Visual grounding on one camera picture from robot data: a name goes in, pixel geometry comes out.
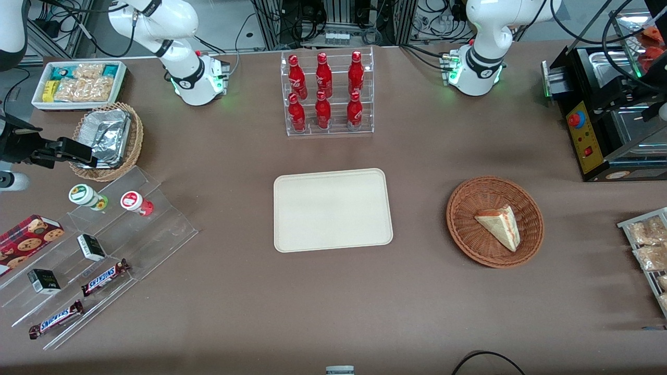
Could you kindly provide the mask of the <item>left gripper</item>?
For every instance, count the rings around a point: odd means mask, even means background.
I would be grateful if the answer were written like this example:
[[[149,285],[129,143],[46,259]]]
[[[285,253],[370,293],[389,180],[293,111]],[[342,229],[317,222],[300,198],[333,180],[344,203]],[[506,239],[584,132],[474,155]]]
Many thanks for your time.
[[[604,107],[605,123],[631,123],[636,121],[635,105],[645,104],[641,112],[641,120],[648,122],[659,116],[662,105],[665,104],[666,79],[650,79],[646,83],[636,79],[636,83],[621,85],[620,99],[612,101]]]

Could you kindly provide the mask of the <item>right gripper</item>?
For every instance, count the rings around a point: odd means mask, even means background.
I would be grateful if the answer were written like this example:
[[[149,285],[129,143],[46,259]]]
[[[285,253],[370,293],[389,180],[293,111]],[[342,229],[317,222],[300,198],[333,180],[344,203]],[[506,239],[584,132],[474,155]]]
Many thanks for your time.
[[[10,164],[38,165],[53,169],[60,158],[69,159],[72,168],[97,169],[98,159],[90,147],[67,137],[58,138],[58,156],[50,147],[52,141],[41,137],[42,128],[18,117],[1,116],[5,126],[1,135],[1,159]]]

